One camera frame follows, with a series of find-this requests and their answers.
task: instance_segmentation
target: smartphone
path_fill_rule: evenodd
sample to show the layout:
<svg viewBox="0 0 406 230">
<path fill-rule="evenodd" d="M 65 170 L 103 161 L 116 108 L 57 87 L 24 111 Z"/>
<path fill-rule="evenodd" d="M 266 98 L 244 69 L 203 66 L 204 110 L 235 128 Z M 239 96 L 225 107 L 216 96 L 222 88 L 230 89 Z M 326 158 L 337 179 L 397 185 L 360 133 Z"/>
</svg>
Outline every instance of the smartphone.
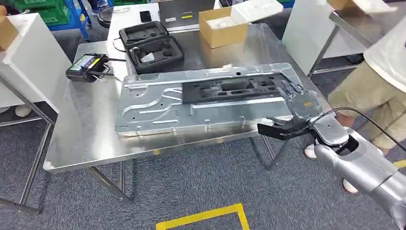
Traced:
<svg viewBox="0 0 406 230">
<path fill-rule="evenodd" d="M 142 23 L 147 23 L 147 22 L 152 21 L 151 20 L 151 14 L 149 13 L 149 11 L 141 11 L 140 16 L 141 16 L 141 22 Z"/>
</svg>

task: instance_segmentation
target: gray carpet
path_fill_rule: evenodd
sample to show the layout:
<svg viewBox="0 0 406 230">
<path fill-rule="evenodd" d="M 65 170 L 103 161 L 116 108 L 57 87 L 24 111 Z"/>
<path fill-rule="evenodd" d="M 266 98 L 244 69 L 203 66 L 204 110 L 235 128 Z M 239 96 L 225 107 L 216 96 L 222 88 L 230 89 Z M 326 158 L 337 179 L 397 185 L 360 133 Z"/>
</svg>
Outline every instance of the gray carpet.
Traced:
<svg viewBox="0 0 406 230">
<path fill-rule="evenodd" d="M 286 18 L 271 22 L 280 24 L 281 20 Z M 277 26 L 273 29 L 283 33 Z M 92 33 L 93 41 L 106 38 L 106 31 L 96 26 Z M 73 59 L 83 41 L 80 34 L 62 31 L 54 35 Z M 343 61 L 327 60 L 324 65 Z M 314 76 L 313 80 L 327 94 L 347 73 Z M 32 122 L 0 128 L 0 197 L 20 198 L 44 127 L 42 122 Z M 270 141 L 276 149 L 282 145 Z M 127 161 L 126 193 L 133 199 L 129 205 L 122 204 L 83 170 L 49 174 L 40 169 L 28 203 L 43 207 L 42 214 L 0 211 L 0 229 L 154 229 L 161 221 L 242 203 L 248 224 L 255 230 L 395 230 L 390 218 L 368 195 L 345 193 L 341 179 L 330 169 L 304 157 L 302 148 L 311 142 L 310 137 L 295 139 L 270 171 L 264 168 L 269 156 L 259 137 Z M 400 160 L 405 154 L 395 148 L 389 158 Z M 118 182 L 118 163 L 99 169 Z M 240 226 L 237 216 L 230 214 L 175 229 Z"/>
</svg>

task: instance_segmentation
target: floor marking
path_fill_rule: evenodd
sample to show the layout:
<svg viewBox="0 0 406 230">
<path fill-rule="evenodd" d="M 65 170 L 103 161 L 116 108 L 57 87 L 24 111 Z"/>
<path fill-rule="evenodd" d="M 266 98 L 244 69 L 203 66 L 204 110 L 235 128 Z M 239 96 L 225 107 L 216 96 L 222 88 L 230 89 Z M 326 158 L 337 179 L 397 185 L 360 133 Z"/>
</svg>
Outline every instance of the floor marking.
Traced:
<svg viewBox="0 0 406 230">
<path fill-rule="evenodd" d="M 406 167 L 406 160 L 395 161 L 394 165 L 396 165 L 398 168 L 404 168 Z"/>
<path fill-rule="evenodd" d="M 178 219 L 172 219 L 168 221 L 164 221 L 155 225 L 156 230 L 167 230 L 175 227 L 179 227 L 186 224 L 191 224 L 195 222 L 199 222 L 201 220 L 210 219 L 214 217 L 219 217 L 227 214 L 231 214 L 236 212 L 238 214 L 238 218 L 241 223 L 242 230 L 249 230 L 248 221 L 245 217 L 244 209 L 241 203 L 216 208 L 210 211 L 201 212 L 197 214 L 193 214 L 190 216 L 181 217 Z"/>
</svg>

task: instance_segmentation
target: khaki pants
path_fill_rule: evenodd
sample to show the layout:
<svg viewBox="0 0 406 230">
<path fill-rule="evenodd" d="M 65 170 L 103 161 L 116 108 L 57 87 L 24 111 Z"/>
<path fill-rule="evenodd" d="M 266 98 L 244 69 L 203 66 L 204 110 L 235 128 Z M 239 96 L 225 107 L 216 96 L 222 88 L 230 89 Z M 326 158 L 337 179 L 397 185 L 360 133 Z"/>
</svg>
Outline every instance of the khaki pants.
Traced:
<svg viewBox="0 0 406 230">
<path fill-rule="evenodd" d="M 351 107 L 362 112 L 373 109 L 372 119 L 396 140 L 406 139 L 406 93 L 379 76 L 366 62 L 356 68 L 328 97 L 333 108 Z M 340 114 L 357 117 L 353 111 Z M 374 145 L 391 149 L 396 144 L 373 124 L 368 123 Z"/>
</svg>

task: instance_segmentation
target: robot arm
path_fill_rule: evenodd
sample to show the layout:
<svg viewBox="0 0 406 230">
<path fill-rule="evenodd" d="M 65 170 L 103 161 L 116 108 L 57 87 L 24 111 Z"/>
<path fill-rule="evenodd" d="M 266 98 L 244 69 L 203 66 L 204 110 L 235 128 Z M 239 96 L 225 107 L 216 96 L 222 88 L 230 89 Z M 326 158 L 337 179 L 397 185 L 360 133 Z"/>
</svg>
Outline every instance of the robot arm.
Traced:
<svg viewBox="0 0 406 230">
<path fill-rule="evenodd" d="M 277 86 L 293 118 L 269 118 L 274 125 L 258 124 L 258 132 L 280 140 L 310 133 L 319 143 L 317 159 L 371 195 L 399 229 L 406 230 L 406 176 L 356 131 L 341 126 L 332 115 L 323 116 L 316 92 L 292 82 Z"/>
</svg>

